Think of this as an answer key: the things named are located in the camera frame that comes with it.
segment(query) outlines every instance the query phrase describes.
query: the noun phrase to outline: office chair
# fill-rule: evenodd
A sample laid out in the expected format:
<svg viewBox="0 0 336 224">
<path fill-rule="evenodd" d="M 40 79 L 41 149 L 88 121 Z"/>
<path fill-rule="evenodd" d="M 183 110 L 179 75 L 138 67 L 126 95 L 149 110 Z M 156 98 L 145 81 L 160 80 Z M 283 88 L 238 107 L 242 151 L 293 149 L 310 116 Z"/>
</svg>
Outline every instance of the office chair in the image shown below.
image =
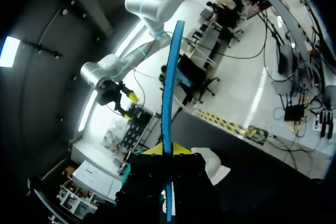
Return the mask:
<svg viewBox="0 0 336 224">
<path fill-rule="evenodd" d="M 244 33 L 243 30 L 239 29 L 237 31 L 231 31 L 228 27 L 222 27 L 222 26 L 217 26 L 215 27 L 217 31 L 219 31 L 219 36 L 218 38 L 220 40 L 225 40 L 228 42 L 228 47 L 230 48 L 230 41 L 231 39 L 236 39 L 238 42 L 240 41 L 239 38 L 237 37 L 238 33 Z"/>
<path fill-rule="evenodd" d="M 186 55 L 181 56 L 178 69 L 193 83 L 191 89 L 200 94 L 198 97 L 200 103 L 203 103 L 202 97 L 205 91 L 209 91 L 212 96 L 215 96 L 215 93 L 208 86 L 215 80 L 220 81 L 218 77 L 208 79 L 206 71 L 198 67 Z"/>
</svg>

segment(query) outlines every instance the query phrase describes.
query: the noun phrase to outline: desk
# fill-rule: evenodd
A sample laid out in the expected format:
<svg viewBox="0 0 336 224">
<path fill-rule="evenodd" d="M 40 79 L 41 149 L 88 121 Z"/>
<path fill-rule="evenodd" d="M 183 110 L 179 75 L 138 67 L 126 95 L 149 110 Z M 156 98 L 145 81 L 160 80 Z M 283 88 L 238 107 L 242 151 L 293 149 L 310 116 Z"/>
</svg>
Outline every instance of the desk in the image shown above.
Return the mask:
<svg viewBox="0 0 336 224">
<path fill-rule="evenodd" d="M 204 9 L 201 13 L 201 16 L 207 17 L 208 12 L 208 9 Z M 198 67 L 204 68 L 205 60 L 210 58 L 211 56 L 212 51 L 206 48 L 213 49 L 217 43 L 219 31 L 214 29 L 216 26 L 216 20 L 217 14 L 212 13 L 211 18 L 203 24 L 207 26 L 204 31 L 195 28 L 188 34 L 188 41 L 182 41 L 180 53 L 187 55 L 190 59 L 192 57 L 196 57 L 195 59 L 193 59 L 193 62 Z M 202 35 L 200 39 L 196 39 L 193 37 L 195 32 L 198 32 Z"/>
<path fill-rule="evenodd" d="M 219 3 L 221 5 L 224 5 L 225 7 L 229 8 L 230 10 L 233 10 L 236 8 L 236 3 L 233 0 L 216 0 L 215 3 Z"/>
</svg>

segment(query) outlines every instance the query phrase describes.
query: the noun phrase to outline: white cloth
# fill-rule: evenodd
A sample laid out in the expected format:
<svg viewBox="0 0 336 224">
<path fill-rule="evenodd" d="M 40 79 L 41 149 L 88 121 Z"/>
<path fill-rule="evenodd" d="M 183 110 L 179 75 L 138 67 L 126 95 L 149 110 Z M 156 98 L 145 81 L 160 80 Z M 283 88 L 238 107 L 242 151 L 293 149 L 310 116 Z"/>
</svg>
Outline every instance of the white cloth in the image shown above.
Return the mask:
<svg viewBox="0 0 336 224">
<path fill-rule="evenodd" d="M 191 148 L 193 153 L 200 153 L 205 160 L 205 172 L 211 183 L 217 185 L 230 172 L 230 168 L 221 165 L 219 157 L 209 148 Z"/>
</svg>

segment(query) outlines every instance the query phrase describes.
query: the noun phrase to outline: black chair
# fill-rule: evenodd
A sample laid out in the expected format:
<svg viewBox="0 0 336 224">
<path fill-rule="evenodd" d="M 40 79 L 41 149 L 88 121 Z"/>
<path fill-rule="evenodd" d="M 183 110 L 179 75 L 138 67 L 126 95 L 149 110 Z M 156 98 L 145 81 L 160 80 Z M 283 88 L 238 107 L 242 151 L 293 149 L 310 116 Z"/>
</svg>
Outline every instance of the black chair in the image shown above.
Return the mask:
<svg viewBox="0 0 336 224">
<path fill-rule="evenodd" d="M 208 79 L 207 73 L 205 70 L 199 68 L 191 59 L 188 58 L 186 55 L 182 55 L 180 61 L 178 63 L 178 69 L 182 74 L 184 74 L 190 82 L 193 83 L 191 89 L 194 92 L 198 92 L 199 98 L 198 100 L 200 103 L 203 103 L 202 97 L 205 91 L 209 91 L 212 96 L 215 96 L 215 93 L 209 89 L 209 85 L 214 81 L 220 81 L 218 77 Z"/>
</svg>

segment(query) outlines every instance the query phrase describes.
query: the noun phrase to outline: blue foam strip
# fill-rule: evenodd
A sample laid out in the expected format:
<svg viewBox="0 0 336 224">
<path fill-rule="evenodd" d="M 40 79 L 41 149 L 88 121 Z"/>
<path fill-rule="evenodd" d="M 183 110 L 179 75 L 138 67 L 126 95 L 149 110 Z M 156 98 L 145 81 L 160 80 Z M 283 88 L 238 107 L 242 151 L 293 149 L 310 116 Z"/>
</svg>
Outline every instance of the blue foam strip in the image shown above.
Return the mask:
<svg viewBox="0 0 336 224">
<path fill-rule="evenodd" d="M 163 101 L 162 101 L 162 136 L 163 136 L 163 152 L 164 156 L 170 157 L 172 153 L 172 140 L 171 140 L 171 122 L 172 122 L 172 103 L 175 87 L 176 69 L 178 58 L 180 55 L 180 47 L 183 36 L 184 22 L 179 20 L 175 26 L 173 34 L 168 62 L 166 77 L 163 89 Z M 166 180 L 166 197 L 167 197 L 167 221 L 172 219 L 172 207 L 173 207 L 173 189 L 171 174 L 169 174 L 171 167 L 168 167 L 168 174 Z"/>
</svg>

